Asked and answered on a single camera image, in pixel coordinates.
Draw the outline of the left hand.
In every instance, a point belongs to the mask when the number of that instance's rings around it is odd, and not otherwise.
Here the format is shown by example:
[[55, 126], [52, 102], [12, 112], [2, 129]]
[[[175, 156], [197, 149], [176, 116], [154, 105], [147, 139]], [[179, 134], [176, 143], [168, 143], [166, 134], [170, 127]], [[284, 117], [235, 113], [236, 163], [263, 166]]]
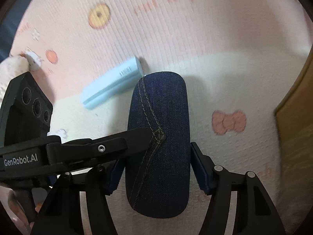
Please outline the left hand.
[[8, 203], [9, 209], [14, 214], [14, 217], [12, 217], [11, 219], [13, 223], [15, 224], [15, 226], [18, 228], [18, 230], [22, 234], [29, 235], [33, 228], [34, 222], [28, 221], [26, 214], [24, 212], [24, 209], [22, 208], [21, 204], [16, 199], [16, 196], [14, 195], [14, 192], [12, 190], [10, 190], [8, 193], [7, 203]]

